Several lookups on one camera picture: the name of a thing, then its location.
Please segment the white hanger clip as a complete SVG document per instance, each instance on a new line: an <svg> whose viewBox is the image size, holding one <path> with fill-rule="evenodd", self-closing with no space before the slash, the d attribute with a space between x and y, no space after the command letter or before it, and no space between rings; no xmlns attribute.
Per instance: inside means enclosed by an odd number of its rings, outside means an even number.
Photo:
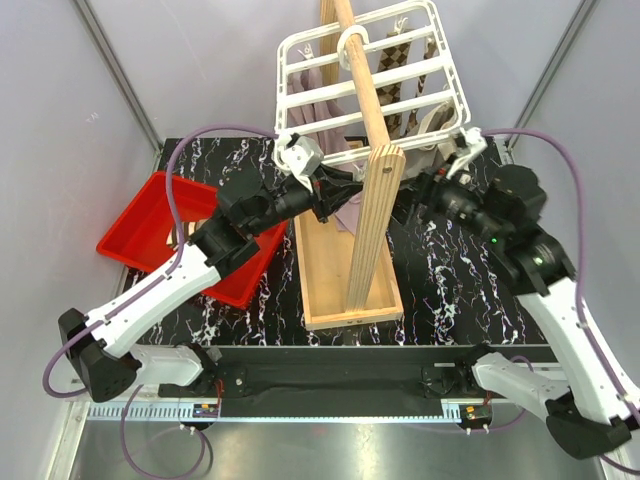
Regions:
<svg viewBox="0 0 640 480"><path fill-rule="evenodd" d="M353 162L351 164L352 167L352 178L354 181L363 182L366 178L367 166L362 162Z"/></svg>

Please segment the white clip hanger frame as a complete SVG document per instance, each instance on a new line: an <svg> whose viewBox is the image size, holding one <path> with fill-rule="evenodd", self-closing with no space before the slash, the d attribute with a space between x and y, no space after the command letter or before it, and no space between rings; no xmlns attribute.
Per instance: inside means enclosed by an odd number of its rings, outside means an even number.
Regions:
<svg viewBox="0 0 640 480"><path fill-rule="evenodd" d="M364 126L370 146L392 143L403 151L424 149L462 137L462 158L455 165L462 167L468 164L480 150L481 133L470 125L469 105L435 3L402 1L356 15L349 2L338 1L335 11L337 21L292 34L277 48L277 140L273 153L277 167L284 172L291 170L293 163L286 159L285 148L295 135L310 136L356 124ZM433 56L379 73L371 71L369 55L417 41L433 46ZM348 79L300 93L289 91L288 82L293 75L325 66L338 66L348 73ZM431 76L441 77L443 86L425 89L420 95L407 100L381 105L378 90ZM300 126L293 126L288 120L295 108L318 106L350 96L358 101L358 108L353 113L313 120ZM440 105L453 110L452 121L447 126L395 140L390 138L384 122L386 117Z"/></svg>

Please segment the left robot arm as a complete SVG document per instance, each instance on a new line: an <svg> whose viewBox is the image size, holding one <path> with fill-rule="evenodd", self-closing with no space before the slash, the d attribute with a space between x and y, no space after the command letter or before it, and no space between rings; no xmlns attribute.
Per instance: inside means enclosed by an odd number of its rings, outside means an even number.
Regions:
<svg viewBox="0 0 640 480"><path fill-rule="evenodd" d="M307 184L294 176L274 188L259 171L244 171L216 194L212 215L161 267L107 304L84 314L75 308L58 319L62 356L96 403L131 387L174 385L196 396L216 382L212 353L196 344L141 345L138 340L171 311L244 266L260 248L263 232L306 211L327 221L363 183L353 174L320 165Z"/></svg>

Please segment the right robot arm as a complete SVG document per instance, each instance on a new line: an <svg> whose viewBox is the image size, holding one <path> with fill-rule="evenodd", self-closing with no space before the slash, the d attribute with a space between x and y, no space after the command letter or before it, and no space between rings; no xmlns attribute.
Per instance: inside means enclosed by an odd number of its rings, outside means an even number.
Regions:
<svg viewBox="0 0 640 480"><path fill-rule="evenodd" d="M478 345L442 376L436 395L497 394L540 419L575 459L603 457L639 427L639 389L606 345L561 243L539 224L547 195L536 174L500 167L485 192L451 166L402 181L393 216L401 223L440 215L486 242L490 268L529 313L564 372L551 380Z"/></svg>

